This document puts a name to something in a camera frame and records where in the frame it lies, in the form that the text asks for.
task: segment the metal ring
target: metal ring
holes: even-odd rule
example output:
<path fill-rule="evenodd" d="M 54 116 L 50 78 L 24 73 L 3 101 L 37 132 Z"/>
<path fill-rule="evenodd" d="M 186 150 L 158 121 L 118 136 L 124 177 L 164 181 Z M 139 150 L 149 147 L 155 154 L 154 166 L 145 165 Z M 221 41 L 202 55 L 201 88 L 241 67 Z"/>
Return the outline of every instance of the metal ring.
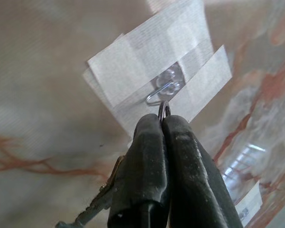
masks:
<path fill-rule="evenodd" d="M 158 110 L 158 118 L 160 119 L 161 124 L 165 118 L 165 114 L 166 114 L 166 117 L 171 115 L 171 110 L 170 110 L 168 101 L 162 101 L 160 108 Z"/>

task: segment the marble surface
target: marble surface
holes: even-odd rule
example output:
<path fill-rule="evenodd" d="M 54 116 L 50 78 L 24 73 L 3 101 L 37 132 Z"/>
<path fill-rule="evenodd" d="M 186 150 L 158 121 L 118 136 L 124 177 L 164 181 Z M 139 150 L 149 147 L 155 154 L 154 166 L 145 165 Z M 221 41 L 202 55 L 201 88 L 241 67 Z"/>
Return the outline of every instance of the marble surface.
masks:
<path fill-rule="evenodd" d="M 72 221 L 129 138 L 82 78 L 86 61 L 172 0 L 0 1 L 0 227 Z M 285 0 L 204 0 L 233 78 L 191 122 L 234 202 L 260 181 L 285 205 Z M 108 211 L 87 227 L 105 227 Z"/>

